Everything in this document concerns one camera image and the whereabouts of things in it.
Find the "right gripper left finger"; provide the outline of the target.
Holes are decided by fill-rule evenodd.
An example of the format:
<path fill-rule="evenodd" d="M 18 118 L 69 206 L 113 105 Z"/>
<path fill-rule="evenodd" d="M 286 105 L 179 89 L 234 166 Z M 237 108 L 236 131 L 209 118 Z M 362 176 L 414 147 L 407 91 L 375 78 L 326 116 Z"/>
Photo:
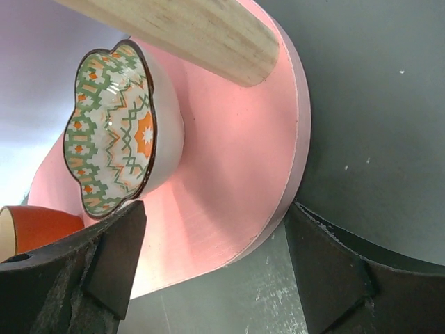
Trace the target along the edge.
<path fill-rule="evenodd" d="M 116 333 L 126 317 L 147 217 L 113 215 L 1 263 L 2 333 Z"/>

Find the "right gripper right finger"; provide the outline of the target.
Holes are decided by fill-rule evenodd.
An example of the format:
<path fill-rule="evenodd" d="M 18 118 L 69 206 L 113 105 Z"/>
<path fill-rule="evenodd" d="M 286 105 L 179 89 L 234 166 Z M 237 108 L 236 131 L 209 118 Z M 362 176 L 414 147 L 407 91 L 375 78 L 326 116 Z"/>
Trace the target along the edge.
<path fill-rule="evenodd" d="M 309 333 L 444 332 L 444 266 L 376 245 L 299 202 L 285 226 Z"/>

